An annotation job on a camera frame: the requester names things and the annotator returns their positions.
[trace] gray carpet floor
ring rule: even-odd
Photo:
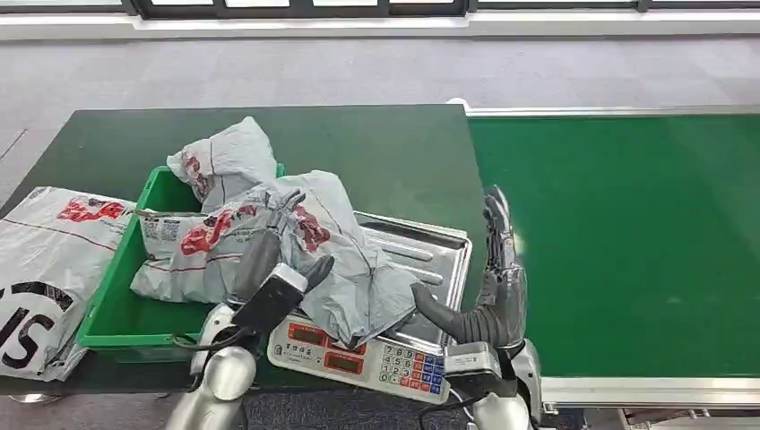
[[[442,103],[474,107],[760,104],[760,39],[204,40],[0,44],[0,204],[75,109]],[[0,428],[161,428],[176,396],[0,399]],[[254,429],[416,428],[382,394],[267,394]],[[429,428],[461,429],[443,414]]]

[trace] black cable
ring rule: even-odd
[[[474,405],[478,400],[481,400],[484,397],[486,396],[470,397],[469,399],[464,400],[464,401],[457,401],[456,403],[444,403],[443,405],[435,405],[435,406],[431,406],[430,408],[422,409],[419,412],[419,415],[417,415],[417,420],[419,422],[419,430],[425,430],[425,423],[422,421],[422,418],[425,417],[425,415],[431,414],[433,412],[441,412],[444,410],[468,408],[469,406]]]
[[[201,386],[201,382],[203,381],[202,377],[203,373],[197,374],[195,378],[193,378],[193,383],[190,384],[190,388],[187,389],[187,392],[193,392],[198,389],[198,387]]]
[[[241,430],[248,430],[248,411],[246,409],[246,399],[243,398],[243,401],[240,403],[240,412],[243,413],[243,416],[240,418],[240,429]]]
[[[213,342],[209,345],[198,345],[195,343],[195,340],[191,338],[190,336],[187,336],[184,333],[181,334],[172,334],[171,335],[171,343],[180,348],[189,349],[191,351],[218,351],[220,349],[232,346],[235,342],[240,340],[242,337],[251,334],[251,332],[245,328],[240,329],[232,336],[226,338],[225,340],[220,340],[218,342]]]

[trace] plastic bag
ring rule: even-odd
[[[193,187],[202,213],[216,211],[277,174],[269,138],[250,116],[168,156],[167,166]]]
[[[366,240],[341,180],[322,171],[262,183],[207,217],[139,212],[149,260],[132,290],[160,300],[220,302],[253,231],[266,228],[296,190],[306,199],[287,214],[281,259],[306,271],[322,255],[335,257],[330,275],[301,304],[304,312],[344,345],[360,345],[408,315],[417,278]],[[177,226],[170,235],[168,223]]]
[[[64,380],[73,342],[134,204],[36,188],[0,220],[0,374]]]

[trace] green plastic crate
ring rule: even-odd
[[[278,165],[278,176],[283,173],[283,166]],[[167,167],[159,167],[148,177],[137,209],[187,212],[199,211],[201,204],[190,186]],[[197,338],[212,305],[161,302],[132,292],[132,278],[146,257],[142,240],[140,222],[134,215],[90,301],[76,341],[122,363],[189,360],[192,353],[172,346],[170,337],[186,333]]]

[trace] green conveyor belt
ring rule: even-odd
[[[469,122],[545,376],[760,374],[760,116]]]

